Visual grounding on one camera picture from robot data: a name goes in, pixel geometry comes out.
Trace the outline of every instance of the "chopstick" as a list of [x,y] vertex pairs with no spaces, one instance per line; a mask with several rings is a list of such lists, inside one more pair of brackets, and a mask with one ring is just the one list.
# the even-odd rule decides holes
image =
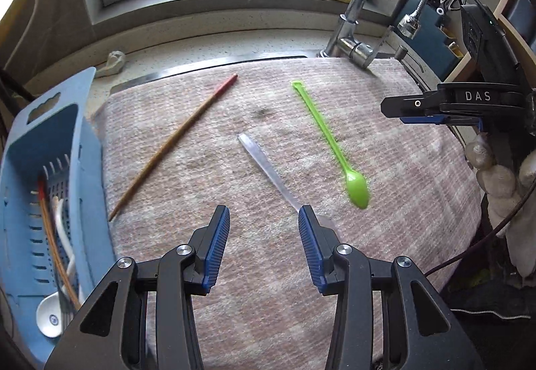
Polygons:
[[117,215],[119,210],[124,207],[130,199],[136,194],[138,191],[138,188],[143,184],[143,182],[147,179],[149,174],[153,171],[153,169],[162,161],[162,159],[165,157],[165,155],[175,146],[175,144],[179,141],[179,139],[187,132],[187,130],[190,129],[190,127],[199,119],[205,111],[223,94],[225,91],[234,84],[234,82],[237,80],[238,75],[235,73],[231,75],[229,79],[227,79],[224,83],[222,83],[216,91],[208,98],[201,106],[198,107],[198,109],[195,111],[194,114],[190,116],[190,118],[184,122],[170,137],[165,141],[165,143],[160,147],[160,149],[153,155],[153,157],[149,160],[149,162],[145,165],[143,170],[136,176],[134,181],[130,184],[130,186],[127,188],[127,191],[123,194],[123,196],[119,199],[119,202],[113,209],[113,211],[110,213],[110,216],[108,217],[108,221],[112,221],[112,219]]
[[41,216],[43,217],[43,228],[45,228],[45,234],[47,235],[48,247],[50,249],[50,254],[52,255],[52,261],[56,267],[57,272],[62,278],[63,284],[67,289],[67,294],[69,294],[69,299],[71,299],[74,308],[78,311],[80,309],[80,302],[78,301],[77,295],[72,288],[71,282],[65,271],[62,260],[60,258],[60,252],[58,251],[58,246],[56,244],[56,238],[54,235],[54,227],[52,221],[50,220],[50,213],[48,211],[47,199],[46,199],[46,187],[45,180],[42,176],[38,178],[38,199],[39,207],[41,207]]

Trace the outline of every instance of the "green spoon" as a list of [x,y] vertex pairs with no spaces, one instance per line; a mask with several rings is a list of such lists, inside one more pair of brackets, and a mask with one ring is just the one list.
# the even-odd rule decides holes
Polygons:
[[348,161],[346,161],[346,158],[344,158],[344,155],[342,155],[339,145],[337,145],[333,135],[324,123],[322,116],[315,108],[315,105],[313,104],[310,96],[307,94],[303,83],[301,81],[293,81],[291,84],[292,87],[294,87],[299,95],[304,99],[305,105],[313,115],[317,125],[320,127],[324,137],[331,146],[335,157],[337,157],[337,160],[339,160],[342,170],[344,170],[344,173],[346,174],[346,191],[348,192],[350,200],[361,209],[365,209],[368,206],[368,201],[370,198],[365,178],[359,172],[356,172],[354,169],[352,169],[348,164]]

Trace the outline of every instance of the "metal bolt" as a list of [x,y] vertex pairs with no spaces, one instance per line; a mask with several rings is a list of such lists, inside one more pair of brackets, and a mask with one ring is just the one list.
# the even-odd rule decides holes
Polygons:
[[192,252],[192,246],[189,246],[188,244],[181,244],[177,248],[177,253],[179,255],[188,255],[191,252]]
[[411,266],[411,260],[408,257],[398,257],[397,263],[400,267],[409,267]]
[[340,244],[337,246],[337,252],[339,252],[341,255],[348,255],[350,252],[352,252],[352,246],[348,244]]
[[117,262],[117,267],[127,268],[127,267],[130,267],[131,264],[132,264],[132,258],[123,257]]

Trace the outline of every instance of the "blue plastic utensil holder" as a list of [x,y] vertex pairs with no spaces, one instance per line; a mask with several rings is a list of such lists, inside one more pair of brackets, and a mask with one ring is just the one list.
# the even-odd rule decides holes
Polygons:
[[[85,296],[115,262],[102,147],[84,117],[94,75],[95,68],[90,67],[72,76],[18,114],[0,171],[0,279],[17,329],[40,364],[57,342],[45,337],[36,324],[38,304],[57,290],[38,203],[40,174],[48,178],[49,198],[55,194],[67,198],[63,223]],[[66,261],[59,239],[57,243]]]

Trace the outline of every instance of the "chrome faucet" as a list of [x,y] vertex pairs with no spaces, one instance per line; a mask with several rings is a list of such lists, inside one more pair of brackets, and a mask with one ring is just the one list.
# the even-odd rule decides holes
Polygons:
[[[358,42],[354,38],[357,17],[363,10],[366,0],[352,0],[346,9],[346,13],[339,16],[337,28],[331,35],[326,49],[320,52],[321,57],[347,56],[357,66],[366,69],[376,57],[380,45],[371,48],[364,42]],[[412,14],[407,14],[398,24],[400,32],[413,39],[419,31],[419,17],[427,0],[420,0],[419,5]]]

